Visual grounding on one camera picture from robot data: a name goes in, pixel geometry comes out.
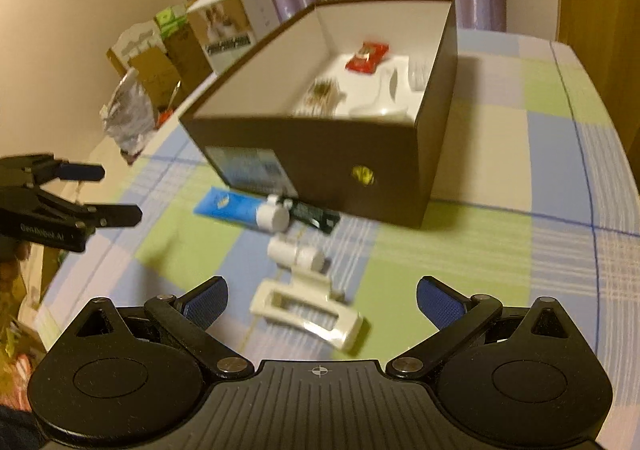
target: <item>tablecloth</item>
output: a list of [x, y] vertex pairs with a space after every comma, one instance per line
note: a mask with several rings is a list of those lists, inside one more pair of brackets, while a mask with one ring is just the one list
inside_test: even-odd
[[326, 252], [334, 287], [367, 319], [355, 354], [252, 318], [258, 283], [290, 275], [267, 258], [267, 234], [192, 213], [222, 182], [180, 125], [134, 164], [117, 196], [140, 205], [142, 223], [101, 230], [63, 264], [38, 315], [43, 338], [55, 340], [94, 296], [139, 305], [221, 274], [229, 306], [209, 331], [256, 364], [357, 357], [384, 365], [435, 331], [415, 305], [424, 274], [505, 305], [551, 295], [613, 384], [599, 441], [640, 449], [640, 205], [607, 111], [561, 43], [460, 30], [459, 52], [423, 228], [344, 216], [329, 237], [300, 225], [289, 232]]

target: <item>metal bolt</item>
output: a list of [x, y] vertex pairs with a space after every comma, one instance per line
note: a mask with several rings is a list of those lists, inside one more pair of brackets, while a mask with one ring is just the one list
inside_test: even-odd
[[418, 358], [412, 358], [411, 356], [403, 356], [402, 358], [396, 358], [391, 366], [398, 372], [418, 372], [423, 364]]
[[244, 358], [239, 358], [238, 356], [228, 356], [226, 358], [218, 360], [216, 365], [222, 372], [234, 374], [236, 372], [242, 372], [243, 370], [245, 370], [248, 367], [249, 363]]

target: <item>blue tube with white cap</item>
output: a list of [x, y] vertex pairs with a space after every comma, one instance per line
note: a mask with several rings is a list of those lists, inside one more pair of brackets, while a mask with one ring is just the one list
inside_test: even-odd
[[209, 190], [193, 211], [272, 233], [284, 232], [289, 227], [289, 211], [285, 207], [220, 188]]

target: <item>plastic bag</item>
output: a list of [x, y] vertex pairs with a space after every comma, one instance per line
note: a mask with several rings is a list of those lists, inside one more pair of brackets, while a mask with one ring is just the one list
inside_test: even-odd
[[151, 100], [138, 81], [138, 71], [129, 69], [111, 100], [100, 110], [102, 126], [120, 149], [135, 156], [155, 133], [156, 121]]

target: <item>red snack package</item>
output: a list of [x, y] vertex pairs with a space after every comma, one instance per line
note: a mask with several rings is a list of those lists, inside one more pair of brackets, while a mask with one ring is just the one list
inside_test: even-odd
[[349, 71], [372, 75], [376, 72], [376, 67], [382, 61], [387, 51], [389, 51], [388, 44], [363, 42], [360, 50], [344, 67]]

